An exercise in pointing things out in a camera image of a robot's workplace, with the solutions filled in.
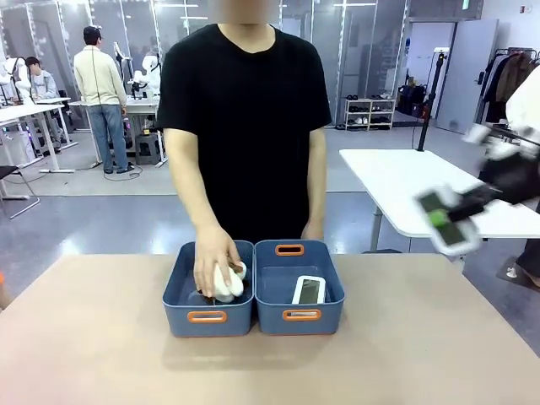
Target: shoe rack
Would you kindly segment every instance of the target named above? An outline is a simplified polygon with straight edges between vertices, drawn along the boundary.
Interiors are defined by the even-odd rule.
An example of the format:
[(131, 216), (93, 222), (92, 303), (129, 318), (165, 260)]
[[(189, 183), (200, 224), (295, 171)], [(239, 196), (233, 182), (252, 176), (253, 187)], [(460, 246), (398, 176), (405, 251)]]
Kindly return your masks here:
[[(347, 100), (345, 105), (345, 130), (354, 129), (376, 129), (377, 127), (389, 127), (392, 129), (394, 122), (394, 111), (396, 101), (387, 99), (358, 99)], [(390, 122), (379, 122), (380, 118), (386, 118)], [(362, 123), (349, 123), (349, 120), (364, 120)]]

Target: hand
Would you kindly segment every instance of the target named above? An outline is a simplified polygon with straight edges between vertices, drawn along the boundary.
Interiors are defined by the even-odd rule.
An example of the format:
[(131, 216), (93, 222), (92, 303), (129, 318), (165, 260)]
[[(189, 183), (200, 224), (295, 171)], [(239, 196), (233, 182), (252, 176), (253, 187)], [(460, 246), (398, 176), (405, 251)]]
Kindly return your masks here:
[(323, 240), (324, 225), (323, 221), (310, 220), (302, 231), (302, 239)]
[(207, 297), (213, 297), (213, 272), (216, 263), (223, 274), (226, 285), (230, 285), (229, 258), (240, 262), (236, 245), (219, 225), (209, 225), (197, 229), (195, 245), (195, 284), (197, 290)]

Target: orange handle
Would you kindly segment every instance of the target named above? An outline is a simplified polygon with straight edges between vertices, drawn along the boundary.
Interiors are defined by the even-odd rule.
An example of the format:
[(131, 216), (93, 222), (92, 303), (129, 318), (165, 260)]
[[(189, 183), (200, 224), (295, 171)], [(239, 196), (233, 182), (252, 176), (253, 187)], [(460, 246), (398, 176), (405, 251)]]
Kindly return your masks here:
[(227, 313), (222, 310), (192, 310), (187, 314), (191, 323), (225, 323)]
[(277, 245), (276, 255), (278, 256), (302, 256), (304, 245)]
[(319, 310), (284, 310), (283, 320), (287, 322), (318, 321), (321, 319)]

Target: device screen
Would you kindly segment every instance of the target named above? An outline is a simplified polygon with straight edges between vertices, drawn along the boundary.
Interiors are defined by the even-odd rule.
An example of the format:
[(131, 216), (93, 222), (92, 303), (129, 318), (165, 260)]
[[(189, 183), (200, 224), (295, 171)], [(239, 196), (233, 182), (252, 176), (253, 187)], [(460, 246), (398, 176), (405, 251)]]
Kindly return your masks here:
[(467, 241), (459, 227), (448, 219), (446, 215), (447, 208), (435, 192), (426, 194), (418, 201), (422, 209), (428, 214), (430, 223), (448, 246)]
[(319, 297), (319, 285), (316, 280), (304, 280), (299, 304), (316, 304)]

